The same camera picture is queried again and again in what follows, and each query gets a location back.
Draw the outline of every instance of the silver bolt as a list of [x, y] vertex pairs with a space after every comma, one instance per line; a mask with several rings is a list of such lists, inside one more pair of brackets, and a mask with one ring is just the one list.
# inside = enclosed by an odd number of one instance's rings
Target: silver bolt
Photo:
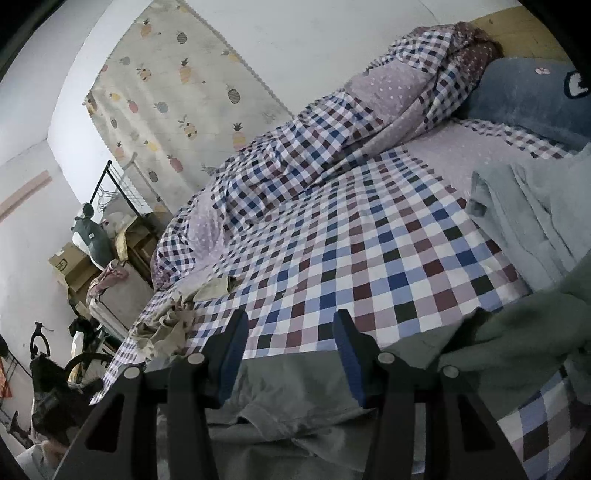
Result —
[[391, 354], [390, 352], [382, 352], [381, 354], [378, 355], [378, 362], [380, 362], [381, 364], [384, 364], [384, 365], [393, 364], [395, 360], [396, 360], [396, 357], [393, 354]]
[[457, 378], [457, 376], [460, 374], [460, 371], [453, 365], [446, 365], [442, 370], [443, 375], [445, 375], [447, 378]]
[[202, 353], [191, 353], [191, 355], [187, 357], [187, 361], [191, 365], [199, 365], [205, 361], [205, 356]]
[[139, 368], [138, 367], [129, 367], [125, 372], [125, 378], [128, 378], [129, 380], [133, 380], [134, 378], [138, 378], [140, 374]]

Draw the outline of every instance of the wall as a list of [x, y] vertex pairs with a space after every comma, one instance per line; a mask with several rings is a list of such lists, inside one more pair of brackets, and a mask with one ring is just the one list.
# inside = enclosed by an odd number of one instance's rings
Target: wall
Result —
[[110, 2], [68, 0], [19, 52], [0, 83], [0, 164], [47, 138], [68, 70]]
[[[516, 0], [189, 0], [275, 94], [297, 113], [339, 87], [419, 25], [471, 20]], [[82, 100], [119, 39], [150, 0], [114, 0], [82, 45], [64, 82], [48, 141], [76, 197], [87, 201], [108, 159]]]
[[[0, 203], [44, 170], [51, 182], [0, 222], [0, 334], [18, 360], [28, 365], [34, 322], [41, 322], [53, 330], [44, 331], [51, 359], [65, 366], [72, 345], [67, 328], [74, 316], [47, 260], [71, 239], [70, 227], [80, 204], [46, 141], [0, 166]], [[18, 410], [19, 424], [26, 429], [33, 388], [20, 368], [12, 377], [11, 389], [14, 397], [5, 400], [2, 408], [10, 416]]]

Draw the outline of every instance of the pillow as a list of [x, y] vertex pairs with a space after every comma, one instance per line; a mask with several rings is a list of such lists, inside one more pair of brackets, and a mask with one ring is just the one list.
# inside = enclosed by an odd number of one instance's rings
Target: pillow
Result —
[[582, 150], [591, 141], [591, 96], [566, 96], [565, 78], [574, 69], [556, 60], [495, 60], [456, 116], [520, 125]]

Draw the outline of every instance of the pink stripe on wall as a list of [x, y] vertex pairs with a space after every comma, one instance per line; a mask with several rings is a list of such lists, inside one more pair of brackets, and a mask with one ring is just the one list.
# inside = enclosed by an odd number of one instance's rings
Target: pink stripe on wall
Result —
[[52, 180], [49, 172], [44, 170], [0, 203], [0, 222], [22, 205], [25, 200], [37, 193], [44, 186], [49, 185]]

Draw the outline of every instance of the pineapple print curtain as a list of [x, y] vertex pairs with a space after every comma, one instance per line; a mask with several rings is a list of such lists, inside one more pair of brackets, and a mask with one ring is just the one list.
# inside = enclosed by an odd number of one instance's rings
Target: pineapple print curtain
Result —
[[153, 2], [100, 71], [85, 104], [154, 210], [175, 212], [235, 152], [291, 114], [188, 5]]

